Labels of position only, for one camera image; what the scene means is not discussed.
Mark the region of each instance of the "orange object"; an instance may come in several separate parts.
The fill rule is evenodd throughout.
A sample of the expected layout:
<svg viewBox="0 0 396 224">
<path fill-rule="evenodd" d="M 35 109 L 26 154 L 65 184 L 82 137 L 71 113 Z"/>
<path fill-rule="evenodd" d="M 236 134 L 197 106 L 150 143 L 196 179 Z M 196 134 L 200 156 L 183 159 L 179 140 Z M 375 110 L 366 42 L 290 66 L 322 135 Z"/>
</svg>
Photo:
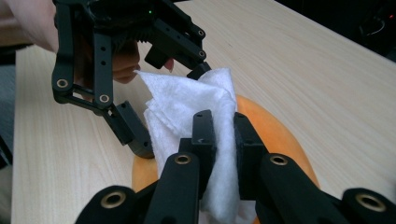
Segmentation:
<svg viewBox="0 0 396 224">
<path fill-rule="evenodd" d="M 291 132 L 267 110 L 243 96 L 237 96 L 238 112 L 248 117 L 268 151 L 280 153 L 294 159 L 311 180 L 318 186 L 318 180 L 303 149 Z M 139 191 L 158 179 L 157 163 L 134 157 L 132 189 Z"/>
</svg>

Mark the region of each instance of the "human hand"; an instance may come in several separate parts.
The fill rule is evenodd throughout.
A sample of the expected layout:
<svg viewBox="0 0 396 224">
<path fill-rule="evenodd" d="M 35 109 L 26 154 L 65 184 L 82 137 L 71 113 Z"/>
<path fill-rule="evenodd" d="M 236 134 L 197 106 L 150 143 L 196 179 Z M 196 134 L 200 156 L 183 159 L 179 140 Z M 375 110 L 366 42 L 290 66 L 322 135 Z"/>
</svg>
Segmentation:
<svg viewBox="0 0 396 224">
<path fill-rule="evenodd" d="M 33 43 L 53 52 L 58 51 L 58 32 L 54 24 L 56 8 L 51 0 L 0 0 L 0 3 L 2 1 L 5 1 L 15 17 L 13 19 L 18 23 L 17 28 L 21 29 L 18 33 L 22 35 L 18 37 L 20 41 Z M 89 71 L 89 64 L 92 61 L 92 50 L 83 38 L 78 39 L 75 81 L 77 84 L 90 87 L 92 71 Z M 130 82 L 135 77 L 134 70 L 140 69 L 139 60 L 136 42 L 126 43 L 123 49 L 113 56 L 113 79 L 120 83 Z M 173 65 L 173 60 L 169 60 L 165 68 L 172 70 Z"/>
</svg>

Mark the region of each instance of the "finger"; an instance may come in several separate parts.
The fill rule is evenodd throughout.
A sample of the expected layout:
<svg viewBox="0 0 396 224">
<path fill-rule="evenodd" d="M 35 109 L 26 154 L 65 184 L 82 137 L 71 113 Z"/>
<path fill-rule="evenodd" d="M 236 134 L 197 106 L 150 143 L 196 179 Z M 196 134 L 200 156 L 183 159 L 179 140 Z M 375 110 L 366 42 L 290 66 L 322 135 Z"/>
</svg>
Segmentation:
<svg viewBox="0 0 396 224">
<path fill-rule="evenodd" d="M 126 68 L 133 68 L 140 61 L 139 50 L 136 41 L 125 43 L 121 50 L 113 56 L 113 72 L 118 72 Z"/>
<path fill-rule="evenodd" d="M 113 72 L 113 79 L 122 84 L 127 84 L 136 77 L 134 70 L 140 70 L 140 66 L 134 68 L 126 68 L 121 71 Z"/>
<path fill-rule="evenodd" d="M 175 61 L 172 59 L 172 58 L 170 58 L 170 59 L 168 59 L 168 61 L 166 61 L 166 63 L 163 65 L 166 69 L 168 69 L 169 70 L 169 72 L 172 72 L 173 71 L 173 68 L 174 68 L 174 66 L 175 66 Z"/>
</svg>

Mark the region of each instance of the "table surface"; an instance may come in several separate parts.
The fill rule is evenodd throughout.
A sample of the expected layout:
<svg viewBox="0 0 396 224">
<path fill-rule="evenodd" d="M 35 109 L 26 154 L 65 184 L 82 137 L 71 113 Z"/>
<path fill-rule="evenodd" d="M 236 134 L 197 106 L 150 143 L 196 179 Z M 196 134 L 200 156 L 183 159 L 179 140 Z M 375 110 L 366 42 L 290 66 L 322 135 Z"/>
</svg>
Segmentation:
<svg viewBox="0 0 396 224">
<path fill-rule="evenodd" d="M 212 68 L 230 67 L 235 91 L 298 139 L 322 190 L 364 187 L 396 202 L 395 63 L 270 0 L 178 5 L 206 31 Z M 73 223 L 97 191 L 131 186 L 134 155 L 105 121 L 54 102 L 54 62 L 37 47 L 17 56 L 13 223 Z M 187 72 L 177 64 L 173 74 Z M 139 78 L 115 84 L 116 103 L 140 115 L 149 97 Z"/>
</svg>

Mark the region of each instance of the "white tissue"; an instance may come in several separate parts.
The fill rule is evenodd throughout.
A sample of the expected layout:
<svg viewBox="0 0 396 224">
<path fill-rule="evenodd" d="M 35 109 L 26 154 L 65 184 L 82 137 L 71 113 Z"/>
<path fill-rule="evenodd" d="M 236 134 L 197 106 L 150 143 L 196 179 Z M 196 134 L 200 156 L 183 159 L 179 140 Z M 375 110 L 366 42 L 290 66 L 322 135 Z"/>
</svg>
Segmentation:
<svg viewBox="0 0 396 224">
<path fill-rule="evenodd" d="M 153 98 L 144 115 L 158 165 L 178 152 L 180 138 L 191 138 L 192 117 L 210 109 L 217 140 L 216 162 L 201 201 L 200 223 L 251 223 L 252 203 L 240 203 L 236 172 L 233 115 L 235 93 L 228 68 L 211 70 L 198 81 L 186 77 L 137 72 Z"/>
</svg>

